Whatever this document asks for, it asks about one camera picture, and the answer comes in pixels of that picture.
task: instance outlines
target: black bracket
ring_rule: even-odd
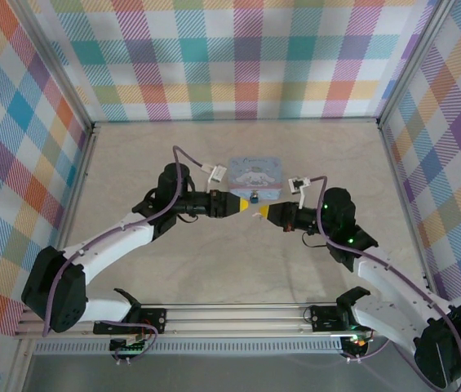
[[[355,305],[363,296],[369,296],[370,291],[363,287],[357,286],[341,294],[335,302],[337,303],[337,312],[344,324],[344,329],[362,329],[356,319],[353,317],[352,306]]]
[[[115,288],[131,304],[131,309],[126,314],[122,323],[131,324],[150,324],[157,329],[158,333],[163,333],[166,326],[166,309],[165,308],[144,308],[131,294]],[[139,335],[141,327],[118,327],[109,323],[95,322],[92,333],[95,335]]]
[[[140,308],[137,312],[137,321],[128,321],[127,323],[145,323],[150,324],[161,334],[165,331],[166,326],[166,309],[165,308]],[[95,335],[134,335],[140,334],[140,327],[119,327],[102,322],[96,322],[92,333]]]
[[[343,331],[344,323],[336,306],[311,305],[309,309],[312,332]]]

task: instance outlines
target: white clamp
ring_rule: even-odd
[[[301,194],[301,198],[299,199],[299,209],[303,208],[304,206],[304,188],[310,186],[312,182],[310,181],[309,177],[299,178],[293,177],[288,179],[288,185],[290,186],[290,192],[292,194]]]
[[[223,180],[225,173],[227,172],[227,168],[223,165],[212,166],[207,163],[203,163],[203,165],[201,166],[201,170],[209,174],[205,188],[205,191],[207,193],[210,192],[211,182],[221,182]]]

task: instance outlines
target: black wire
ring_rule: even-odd
[[[304,241],[304,235],[305,235],[305,234],[307,234],[307,233],[304,232],[303,235],[301,236],[301,240],[303,241],[304,246],[306,246],[306,247],[326,247],[326,244],[324,244],[324,245],[312,245],[312,246],[311,246],[311,245],[308,245],[308,244],[306,243],[306,241]]]
[[[156,189],[157,189],[157,188],[152,188],[149,192],[147,192],[147,194],[145,195],[145,197],[143,198],[143,200],[144,200],[145,202],[147,202],[147,201],[150,201],[151,199],[153,199],[153,198],[152,198],[152,195],[156,193]]]
[[[306,312],[310,310],[310,307],[306,308],[303,312],[303,320],[306,321],[308,324],[311,324],[312,323],[312,320],[310,320],[309,318],[306,318]]]
[[[191,176],[188,176],[187,183],[190,185],[190,190],[195,192],[196,191],[196,185],[194,184],[194,181],[192,180]]]
[[[178,219],[184,223],[194,223],[195,221],[197,221],[199,219],[199,216],[196,216],[196,219],[194,220],[186,220],[184,219],[181,215],[178,215]]]

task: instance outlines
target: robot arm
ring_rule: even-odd
[[[300,203],[273,204],[262,207],[260,212],[285,232],[300,229],[309,235],[320,233],[317,209],[303,207]],[[324,193],[321,226],[330,239],[326,246],[332,257],[370,282],[384,296],[380,300],[362,287],[340,296],[337,319],[342,320],[344,330],[364,327],[386,336],[414,355],[420,371],[440,388],[460,378],[459,347],[440,312],[447,314],[461,339],[461,305],[453,306],[424,285],[415,284],[420,289],[416,291],[408,284],[413,284],[413,279],[392,266],[377,242],[356,224],[355,205],[346,189],[331,188]],[[318,309],[314,308],[311,315],[317,316],[317,320]]]
[[[165,166],[157,188],[151,189],[144,200],[116,225],[62,251],[53,247],[42,249],[25,284],[22,301],[44,320],[47,308],[51,306],[49,326],[55,332],[67,331],[83,321],[141,323],[141,305],[135,298],[120,289],[93,292],[87,288],[92,279],[128,252],[161,237],[175,225],[179,214],[222,218],[248,207],[246,200],[227,192],[197,192],[188,167],[180,164],[180,172],[180,196],[156,219],[145,218],[156,216],[174,198],[177,186],[175,163]],[[51,285],[58,279],[64,265],[66,267],[51,296]]]

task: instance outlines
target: marble-pattern surface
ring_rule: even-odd
[[[421,279],[388,161],[377,128],[369,122],[104,124],[69,244],[125,216],[173,161],[172,145],[202,163],[225,164],[243,155],[277,156],[285,179],[328,175],[329,187],[344,187],[352,195],[363,229],[396,265]],[[206,175],[195,169],[192,174],[202,188]],[[320,185],[310,188],[307,205],[316,203],[319,189]],[[285,184],[281,200],[289,199],[296,197]],[[147,303],[334,301],[356,285],[370,288],[337,264],[325,248],[305,247],[300,232],[286,234],[253,217],[257,208],[223,220],[201,217],[192,225],[178,222],[155,243],[109,266],[91,287],[121,287]],[[317,236],[308,241],[322,243]]]

